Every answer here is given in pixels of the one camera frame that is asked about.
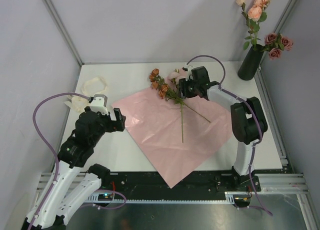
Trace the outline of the rust orange rose stem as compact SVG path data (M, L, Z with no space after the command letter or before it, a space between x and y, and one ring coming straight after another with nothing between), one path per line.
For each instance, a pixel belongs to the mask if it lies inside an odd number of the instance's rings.
M152 89L158 92L158 95L161 99L164 99L165 101L172 100L174 102L176 95L170 86L170 81L168 80L168 78L165 79L160 76L159 69L155 68L151 71L149 75L149 80L151 82ZM204 118L206 121L210 123L210 120L208 118L206 118L205 116L195 111L193 108L187 105L184 101L183 103L184 103L183 107L187 107L189 110L193 111L194 113L201 116L202 118Z

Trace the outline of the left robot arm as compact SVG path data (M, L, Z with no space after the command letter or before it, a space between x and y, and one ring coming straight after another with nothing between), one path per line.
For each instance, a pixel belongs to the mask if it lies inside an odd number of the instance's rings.
M44 191L22 225L23 230L64 230L75 212L95 191L105 190L111 184L108 168L94 164L84 179L71 192L69 188L80 173L94 148L105 133L122 132L126 117L114 108L115 120L102 109L85 108L75 123L75 129L62 144L58 163Z

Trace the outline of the mauve rose stem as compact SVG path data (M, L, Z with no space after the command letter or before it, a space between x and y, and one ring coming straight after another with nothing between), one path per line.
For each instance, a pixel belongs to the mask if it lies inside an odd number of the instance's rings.
M293 45L292 39L273 32L265 36L262 51L268 52L270 60L275 60L281 57L283 51L290 51Z

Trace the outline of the light pink carnation stem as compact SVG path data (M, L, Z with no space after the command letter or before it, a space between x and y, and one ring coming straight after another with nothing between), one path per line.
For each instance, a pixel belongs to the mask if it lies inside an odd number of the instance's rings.
M185 78L183 69L175 69L168 75L168 80L172 90L174 91L176 98L174 100L175 104L178 104L180 107L180 117L181 117L181 142L184 143L184 120L183 120L183 106L184 102L180 93L180 80Z

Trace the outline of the pink wrapping paper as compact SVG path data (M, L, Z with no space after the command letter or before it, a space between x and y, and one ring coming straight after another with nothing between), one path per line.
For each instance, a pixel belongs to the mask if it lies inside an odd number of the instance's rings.
M147 88L113 103L126 116L125 127L135 143L165 180L178 181L198 167L229 170L235 162L237 144L231 115L219 104L199 97L186 104L210 123L183 107L165 101Z

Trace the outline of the peach rose stem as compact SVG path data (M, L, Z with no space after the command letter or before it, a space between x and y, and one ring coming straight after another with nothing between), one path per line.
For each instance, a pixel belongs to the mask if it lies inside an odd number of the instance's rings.
M247 50L251 44L253 49L256 50L260 23L267 19L266 9L270 0L254 0L248 11L246 11L246 0L236 0L235 2L241 8L241 14L245 18L245 24L248 27L249 36L245 38L243 49Z

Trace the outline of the cream printed ribbon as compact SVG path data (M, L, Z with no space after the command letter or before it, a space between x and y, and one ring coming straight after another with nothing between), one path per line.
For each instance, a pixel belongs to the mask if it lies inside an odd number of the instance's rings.
M107 94L108 84L107 81L101 77L95 77L84 82L80 88L81 95L94 96L96 94ZM67 101L64 104L77 113L83 113L85 108L89 106L89 101L79 96L67 96Z

